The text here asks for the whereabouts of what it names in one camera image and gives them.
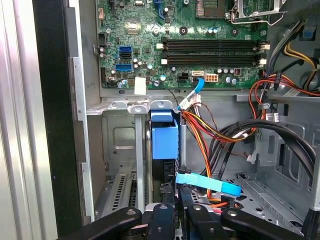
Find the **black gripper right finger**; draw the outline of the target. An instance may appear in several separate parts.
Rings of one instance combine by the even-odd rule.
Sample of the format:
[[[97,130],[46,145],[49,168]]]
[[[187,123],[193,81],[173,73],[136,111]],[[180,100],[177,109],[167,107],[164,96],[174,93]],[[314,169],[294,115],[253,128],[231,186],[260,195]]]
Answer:
[[[238,208],[220,214],[193,201],[188,187],[178,188],[185,240],[303,240],[304,237]]]

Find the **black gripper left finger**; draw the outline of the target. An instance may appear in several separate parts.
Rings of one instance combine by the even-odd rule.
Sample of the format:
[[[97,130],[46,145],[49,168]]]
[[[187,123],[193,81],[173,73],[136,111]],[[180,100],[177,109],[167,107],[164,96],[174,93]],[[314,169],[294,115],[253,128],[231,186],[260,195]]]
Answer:
[[[124,207],[89,223],[60,240],[172,240],[175,237],[173,186],[160,187],[162,202],[148,204],[144,212]]]

